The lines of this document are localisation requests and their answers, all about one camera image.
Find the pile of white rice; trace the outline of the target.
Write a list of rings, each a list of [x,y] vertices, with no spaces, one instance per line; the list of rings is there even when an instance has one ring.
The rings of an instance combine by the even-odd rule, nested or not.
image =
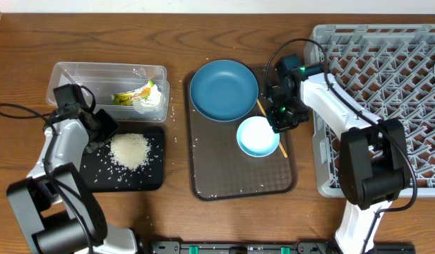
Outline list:
[[[111,161],[116,165],[135,171],[148,164],[150,145],[142,134],[117,134],[111,139],[109,147]]]

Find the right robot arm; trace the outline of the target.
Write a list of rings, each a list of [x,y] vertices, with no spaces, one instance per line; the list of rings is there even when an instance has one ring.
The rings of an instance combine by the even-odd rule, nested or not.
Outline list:
[[[400,192],[416,182],[407,158],[405,132],[397,119],[383,120],[367,111],[336,83],[321,63],[304,66],[281,58],[279,83],[266,88],[266,111],[276,133],[308,121],[313,109],[340,142],[338,182],[347,200],[333,240],[339,253],[367,253],[374,234]]]

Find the yellow green snack wrapper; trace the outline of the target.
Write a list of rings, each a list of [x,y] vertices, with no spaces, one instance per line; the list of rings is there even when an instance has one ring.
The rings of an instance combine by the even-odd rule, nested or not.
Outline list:
[[[154,86],[154,82],[149,80],[146,85],[138,89],[111,95],[112,102],[118,106],[132,106],[135,100],[149,98]]]

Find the white tissue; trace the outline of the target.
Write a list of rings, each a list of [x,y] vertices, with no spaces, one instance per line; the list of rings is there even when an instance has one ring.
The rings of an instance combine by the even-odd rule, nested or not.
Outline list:
[[[135,91],[133,106],[137,112],[143,114],[145,111],[158,106],[161,102],[161,95],[162,93],[158,90],[158,86],[148,82]]]

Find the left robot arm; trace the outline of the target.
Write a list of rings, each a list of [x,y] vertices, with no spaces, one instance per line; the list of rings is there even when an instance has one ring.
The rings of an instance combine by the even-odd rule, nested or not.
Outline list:
[[[31,253],[137,253],[131,229],[107,223],[80,175],[84,152],[103,146],[119,124],[104,110],[65,106],[51,114],[29,111],[44,121],[40,158],[6,197]]]

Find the light blue bowl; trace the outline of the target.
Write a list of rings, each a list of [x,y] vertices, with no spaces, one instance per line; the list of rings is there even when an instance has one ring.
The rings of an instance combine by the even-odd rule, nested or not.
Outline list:
[[[266,157],[272,154],[280,143],[280,134],[274,133],[264,116],[245,119],[236,134],[240,149],[251,157]]]

